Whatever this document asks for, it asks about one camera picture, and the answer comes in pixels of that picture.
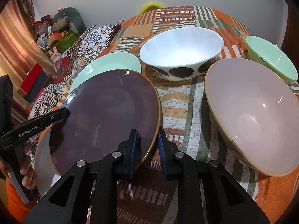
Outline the person's left hand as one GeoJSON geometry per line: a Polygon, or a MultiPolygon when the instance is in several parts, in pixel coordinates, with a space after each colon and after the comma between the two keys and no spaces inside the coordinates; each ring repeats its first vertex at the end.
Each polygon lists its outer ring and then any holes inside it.
{"type": "Polygon", "coordinates": [[[37,183],[35,170],[31,166],[31,158],[27,155],[29,147],[23,147],[24,157],[20,165],[20,173],[23,175],[22,185],[27,189],[34,189],[37,183]]]}

